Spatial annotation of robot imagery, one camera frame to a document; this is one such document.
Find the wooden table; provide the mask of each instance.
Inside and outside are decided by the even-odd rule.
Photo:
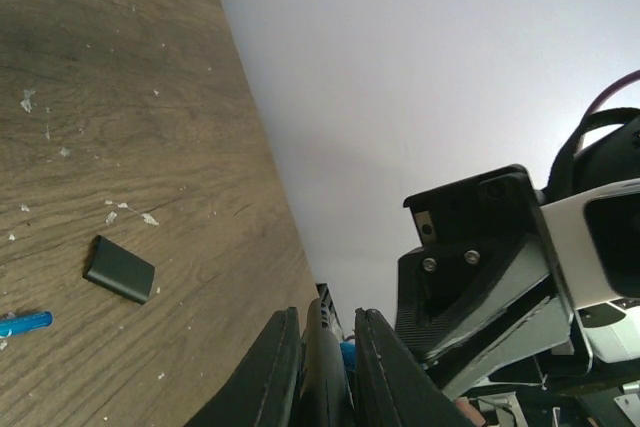
[[[181,426],[315,297],[220,2],[0,19],[0,313],[56,318],[0,344],[0,425]],[[98,234],[155,265],[147,304],[83,279]]]

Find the black strap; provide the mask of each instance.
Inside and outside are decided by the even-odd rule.
[[[547,202],[555,202],[573,195],[574,155],[584,134],[608,125],[627,124],[638,116],[640,109],[620,107],[584,117],[553,161],[549,183],[544,190]]]

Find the black rectangular object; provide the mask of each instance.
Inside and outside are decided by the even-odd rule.
[[[154,273],[153,265],[98,236],[85,279],[144,304],[149,299]]]

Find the paper scrap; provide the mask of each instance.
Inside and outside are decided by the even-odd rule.
[[[150,225],[160,225],[158,221],[151,216],[151,214],[142,214],[142,220]]]
[[[113,224],[113,221],[116,220],[116,217],[118,216],[118,214],[116,214],[115,212],[111,211],[109,212],[109,215],[107,215],[107,219],[105,220],[107,225],[111,225]]]
[[[20,105],[25,110],[27,114],[30,114],[33,111],[33,106],[31,105],[31,96],[36,93],[35,89],[23,90],[24,99],[20,102]]]

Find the white wall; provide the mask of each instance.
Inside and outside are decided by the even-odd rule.
[[[394,321],[406,196],[514,162],[544,186],[588,103],[640,67],[640,0],[222,2],[346,329],[360,306]]]

